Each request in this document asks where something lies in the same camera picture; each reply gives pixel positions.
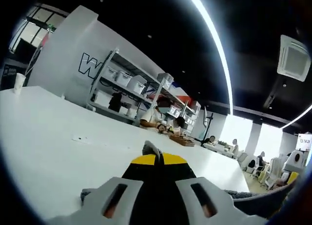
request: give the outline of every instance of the floor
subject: floor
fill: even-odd
[[[248,188],[250,192],[254,192],[254,193],[266,193],[268,192],[266,190],[265,187],[261,187],[261,184],[259,183],[259,181],[253,177],[251,177],[251,175],[245,171],[243,171],[244,177],[246,179]]]

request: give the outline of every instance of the office room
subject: office room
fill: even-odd
[[[0,68],[0,139],[27,219],[280,224],[306,209],[305,0],[26,2]]]

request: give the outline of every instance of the black ceiling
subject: black ceiling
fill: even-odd
[[[190,0],[40,1],[67,12],[84,5],[99,14],[100,22],[173,75],[175,81],[202,105],[209,101],[228,104],[225,76],[215,43]],[[309,107],[312,97],[306,91],[312,88],[312,72],[305,82],[278,76],[276,72],[280,35],[300,40],[287,6],[279,0],[202,2],[225,51],[235,106],[286,120],[292,120]],[[274,100],[268,102],[271,95]],[[212,111],[228,113],[227,108],[209,105]],[[253,118],[256,122],[284,125],[248,111],[235,111],[234,114]],[[301,129],[296,131],[312,131],[311,120],[312,115],[306,115],[298,122]]]

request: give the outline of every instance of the curved led light strip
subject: curved led light strip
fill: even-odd
[[[223,70],[224,70],[224,74],[225,74],[225,79],[226,79],[226,84],[228,86],[228,93],[229,93],[229,104],[230,104],[230,114],[233,114],[233,96],[232,96],[232,87],[231,87],[231,80],[230,80],[230,73],[229,73],[229,68],[228,68],[228,64],[226,62],[225,59],[225,54],[222,48],[222,44],[219,38],[219,35],[215,29],[215,26],[213,24],[213,21],[211,20],[207,10],[205,9],[204,5],[202,4],[202,2],[200,0],[191,0],[193,2],[193,4],[195,5],[195,7],[199,10],[200,14],[202,15],[202,17],[204,18],[212,36],[214,39],[214,42],[216,44],[216,47],[218,49],[220,58],[221,58],[221,62],[223,65]]]
[[[288,127],[289,125],[293,124],[294,122],[298,121],[299,119],[301,119],[303,116],[305,116],[310,110],[312,109],[312,105],[310,105],[309,108],[307,108],[302,114],[300,114],[297,118],[295,118],[294,120],[290,121],[289,123],[287,123],[285,126],[282,126],[280,129],[284,129],[286,127]]]

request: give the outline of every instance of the metal shelving unit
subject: metal shelving unit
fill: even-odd
[[[128,89],[127,87],[125,87],[121,84],[118,84],[117,82],[115,82],[113,80],[110,80],[110,79],[103,77],[102,75],[110,63],[114,63],[114,64],[118,65],[119,67],[128,71],[132,75],[140,75],[144,79],[146,79],[146,81],[147,81],[146,89],[143,91],[143,93],[146,92],[146,90],[149,86],[152,87],[156,91],[154,100],[150,101],[149,99],[143,97],[141,94],[138,94],[138,93]],[[93,107],[95,106],[95,104],[91,101],[91,98],[95,92],[95,89],[96,88],[98,89],[98,83],[99,82],[100,83],[106,83],[109,86],[113,87],[115,90],[119,90],[119,91],[127,94],[130,98],[137,100],[137,102],[138,102],[137,109],[140,109],[139,107],[142,103],[145,104],[146,106],[154,105],[156,103],[156,100],[159,97],[159,94],[163,94],[164,96],[170,98],[178,107],[180,107],[183,110],[183,112],[180,114],[181,116],[184,115],[185,112],[187,114],[195,114],[195,112],[190,107],[187,106],[187,103],[186,104],[183,103],[177,96],[171,94],[167,89],[162,87],[164,81],[159,82],[157,79],[155,79],[149,73],[142,70],[140,67],[135,66],[129,60],[125,59],[123,56],[121,56],[118,53],[117,48],[115,50],[111,51],[109,53],[109,55],[106,57],[104,63],[102,64],[101,68],[98,70],[97,75],[95,76],[95,78],[92,82],[90,94],[89,94],[88,100],[87,100],[87,104],[90,106],[93,106]]]

